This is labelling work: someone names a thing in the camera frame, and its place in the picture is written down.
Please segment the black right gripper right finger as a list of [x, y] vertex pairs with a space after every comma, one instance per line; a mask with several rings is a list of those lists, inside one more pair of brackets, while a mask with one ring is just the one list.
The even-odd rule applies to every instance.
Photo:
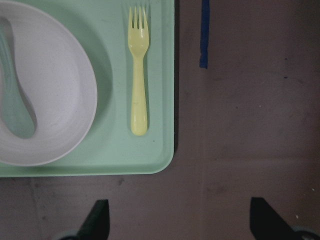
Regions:
[[262, 197], [250, 200], [249, 228], [256, 240], [302, 239]]

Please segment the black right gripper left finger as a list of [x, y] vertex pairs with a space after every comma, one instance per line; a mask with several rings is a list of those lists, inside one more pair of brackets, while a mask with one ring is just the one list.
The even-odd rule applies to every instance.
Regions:
[[77, 240], [107, 240], [110, 234], [110, 207], [107, 199], [95, 202], [76, 233]]

